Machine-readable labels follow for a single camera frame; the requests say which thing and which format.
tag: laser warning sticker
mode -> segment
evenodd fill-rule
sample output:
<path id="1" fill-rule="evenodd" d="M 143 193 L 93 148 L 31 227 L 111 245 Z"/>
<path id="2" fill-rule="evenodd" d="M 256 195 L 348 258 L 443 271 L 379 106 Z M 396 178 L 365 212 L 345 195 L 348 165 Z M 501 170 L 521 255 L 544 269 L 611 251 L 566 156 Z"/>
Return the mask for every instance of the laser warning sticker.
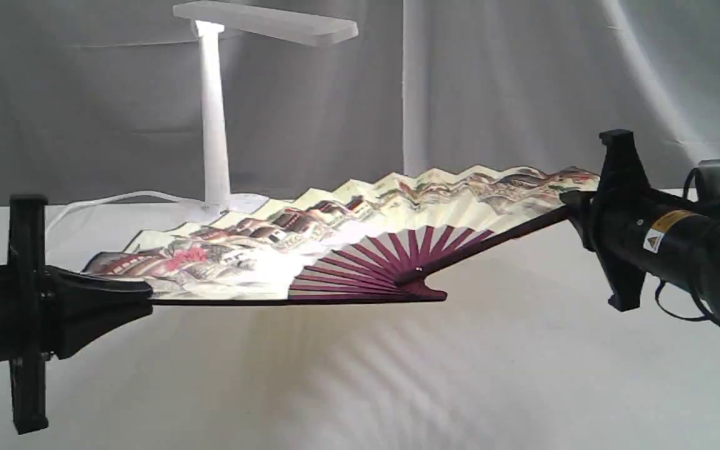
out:
<path id="1" fill-rule="evenodd" d="M 660 251 L 660 244 L 663 242 L 663 237 L 671 230 L 671 227 L 674 227 L 675 223 L 685 219 L 685 217 L 691 216 L 697 216 L 697 214 L 685 210 L 675 210 L 663 214 L 660 219 L 652 223 L 652 228 L 649 228 L 649 231 L 646 233 L 646 237 L 643 239 L 643 248 L 652 253 L 657 253 Z"/>

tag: folding fan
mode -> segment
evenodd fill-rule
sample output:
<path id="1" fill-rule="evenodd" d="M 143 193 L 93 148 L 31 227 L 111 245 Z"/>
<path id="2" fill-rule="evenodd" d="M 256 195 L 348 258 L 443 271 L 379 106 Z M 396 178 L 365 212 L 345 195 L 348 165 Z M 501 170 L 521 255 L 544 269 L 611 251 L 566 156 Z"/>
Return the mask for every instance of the folding fan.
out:
<path id="1" fill-rule="evenodd" d="M 252 214 L 141 231 L 84 271 L 148 282 L 155 304 L 274 305 L 439 301 L 429 274 L 565 219 L 559 194 L 594 190 L 575 167 L 389 174 L 269 200 Z"/>

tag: gray backdrop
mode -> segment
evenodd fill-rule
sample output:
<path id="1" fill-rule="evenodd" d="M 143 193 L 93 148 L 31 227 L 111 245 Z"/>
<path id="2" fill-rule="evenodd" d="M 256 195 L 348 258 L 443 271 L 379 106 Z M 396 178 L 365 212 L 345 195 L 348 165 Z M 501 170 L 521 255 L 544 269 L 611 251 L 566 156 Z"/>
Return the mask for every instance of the gray backdrop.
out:
<path id="1" fill-rule="evenodd" d="M 0 2 L 0 205 L 203 195 L 198 51 L 179 0 Z M 329 49 L 223 34 L 234 191 L 389 171 L 598 170 L 637 133 L 652 182 L 720 157 L 720 0 L 263 0 L 357 21 Z"/>

